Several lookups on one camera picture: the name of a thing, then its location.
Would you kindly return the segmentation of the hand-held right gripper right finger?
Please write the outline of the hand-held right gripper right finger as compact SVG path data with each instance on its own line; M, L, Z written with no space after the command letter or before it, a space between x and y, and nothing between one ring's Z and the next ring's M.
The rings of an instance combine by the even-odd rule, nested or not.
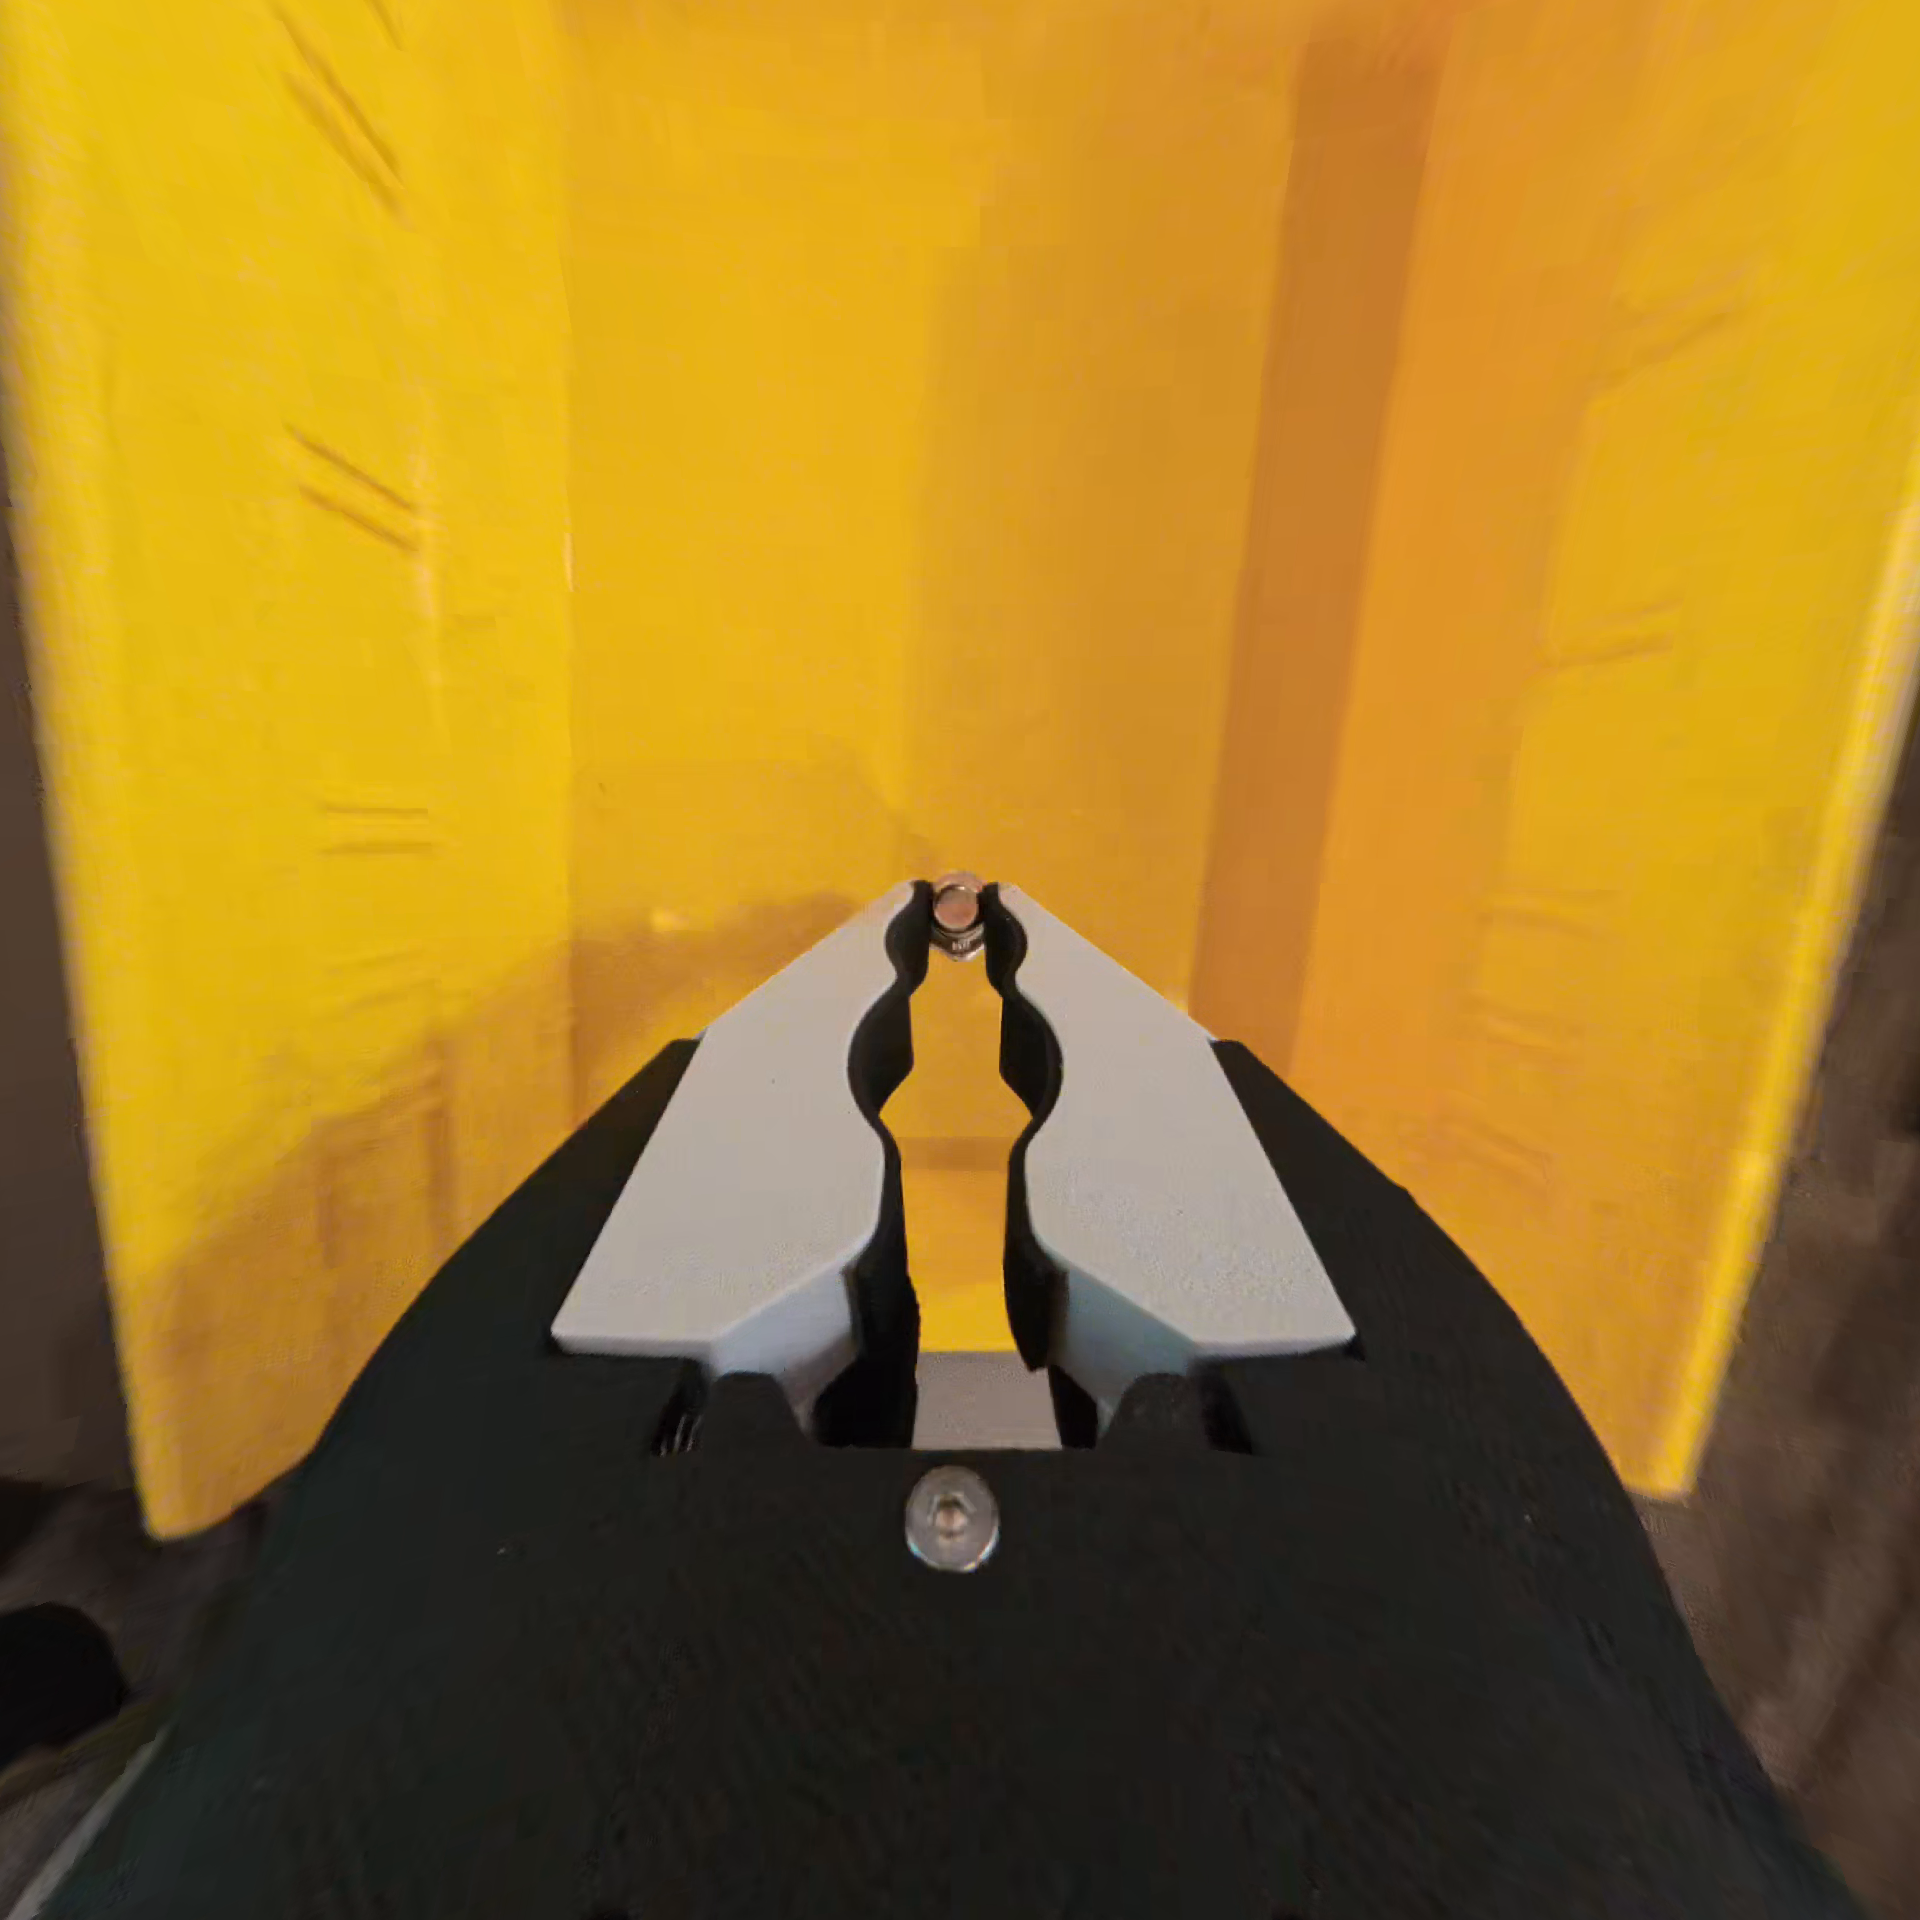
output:
M1213 1034L1009 885L980 898L1006 1170L1004 1303L1060 1428L1146 1379L1347 1352L1359 1333Z

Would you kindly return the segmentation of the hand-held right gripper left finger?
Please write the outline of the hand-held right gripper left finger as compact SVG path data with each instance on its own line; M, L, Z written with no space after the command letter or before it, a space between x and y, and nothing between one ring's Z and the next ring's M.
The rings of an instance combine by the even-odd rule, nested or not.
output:
M905 881L711 1020L552 1325L568 1356L774 1380L805 1428L857 1364L855 1272L890 1211L857 1042L905 1007Z

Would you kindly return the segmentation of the yellow plastic bin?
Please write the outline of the yellow plastic bin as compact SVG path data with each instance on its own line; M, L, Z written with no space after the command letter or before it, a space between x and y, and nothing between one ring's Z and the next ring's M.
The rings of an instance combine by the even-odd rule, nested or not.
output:
M661 1044L1036 897L1690 1486L1917 658L1917 4L4 4L147 1522Z

